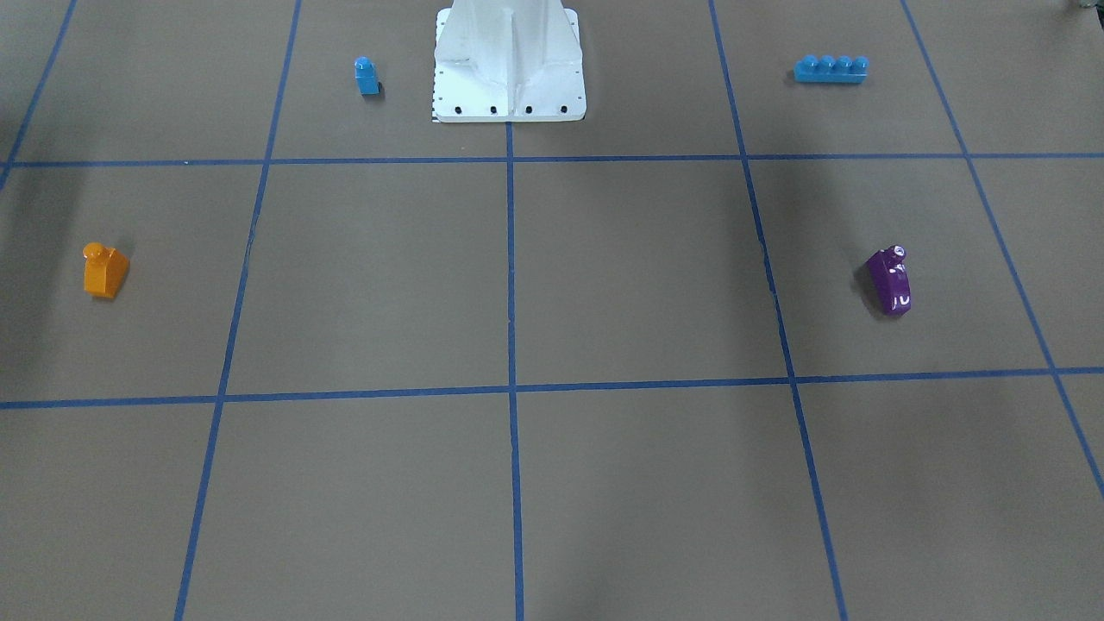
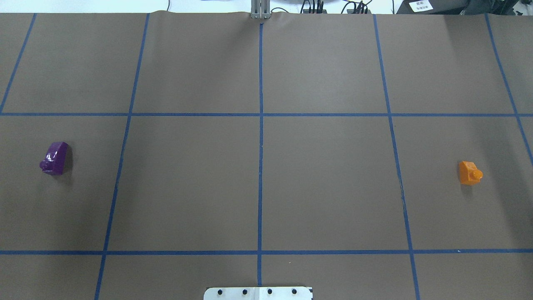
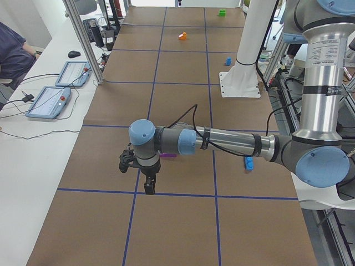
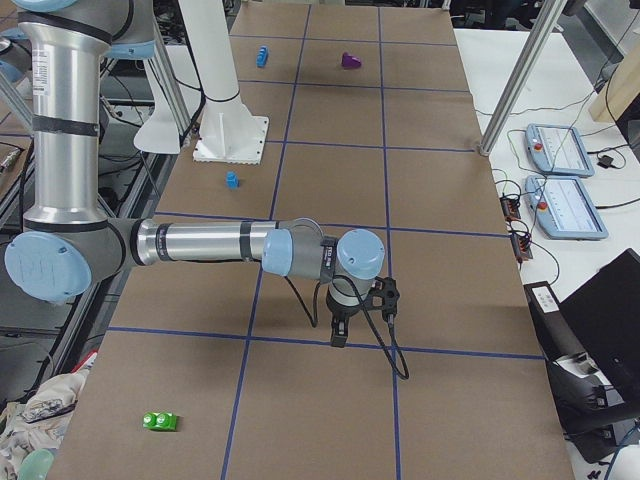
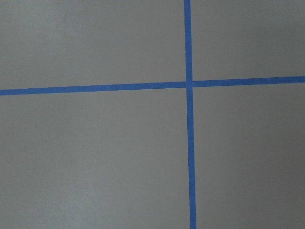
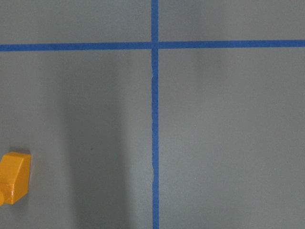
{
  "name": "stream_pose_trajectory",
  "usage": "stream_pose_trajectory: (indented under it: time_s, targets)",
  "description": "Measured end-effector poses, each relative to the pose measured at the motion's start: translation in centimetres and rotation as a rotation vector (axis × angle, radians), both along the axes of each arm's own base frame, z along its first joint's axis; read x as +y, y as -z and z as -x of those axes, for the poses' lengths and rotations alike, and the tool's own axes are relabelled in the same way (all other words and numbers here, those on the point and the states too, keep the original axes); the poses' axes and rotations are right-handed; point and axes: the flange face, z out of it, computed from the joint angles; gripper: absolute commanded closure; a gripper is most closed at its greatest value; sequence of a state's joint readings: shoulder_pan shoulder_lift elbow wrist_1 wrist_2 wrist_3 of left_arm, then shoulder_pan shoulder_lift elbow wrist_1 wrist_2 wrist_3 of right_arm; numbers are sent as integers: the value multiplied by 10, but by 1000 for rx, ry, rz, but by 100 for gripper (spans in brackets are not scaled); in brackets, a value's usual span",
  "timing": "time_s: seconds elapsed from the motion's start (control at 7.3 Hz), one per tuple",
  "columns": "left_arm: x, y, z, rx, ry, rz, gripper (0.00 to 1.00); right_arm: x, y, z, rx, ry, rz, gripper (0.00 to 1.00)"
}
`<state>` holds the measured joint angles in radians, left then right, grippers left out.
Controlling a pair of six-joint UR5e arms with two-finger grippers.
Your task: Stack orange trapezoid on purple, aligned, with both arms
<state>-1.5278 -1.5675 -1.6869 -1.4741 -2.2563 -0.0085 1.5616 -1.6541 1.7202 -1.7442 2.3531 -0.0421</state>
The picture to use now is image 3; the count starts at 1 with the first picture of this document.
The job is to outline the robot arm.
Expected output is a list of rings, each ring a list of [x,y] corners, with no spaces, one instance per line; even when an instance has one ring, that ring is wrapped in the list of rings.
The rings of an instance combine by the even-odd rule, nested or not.
[[[145,193],[155,193],[160,154],[192,155],[196,149],[221,150],[242,157],[263,157],[285,166],[301,181],[325,188],[341,182],[349,159],[337,133],[344,55],[354,31],[353,1],[287,1],[284,17],[287,43],[307,46],[300,125],[291,136],[245,134],[187,125],[176,120],[156,127],[140,119],[129,127],[128,148],[119,170],[138,168],[145,175]]]

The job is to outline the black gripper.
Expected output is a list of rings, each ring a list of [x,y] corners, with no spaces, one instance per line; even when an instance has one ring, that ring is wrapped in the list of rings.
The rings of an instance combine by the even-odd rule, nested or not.
[[[144,190],[146,194],[155,194],[156,175],[159,173],[161,163],[155,163],[152,166],[141,166],[141,172],[146,176]]]

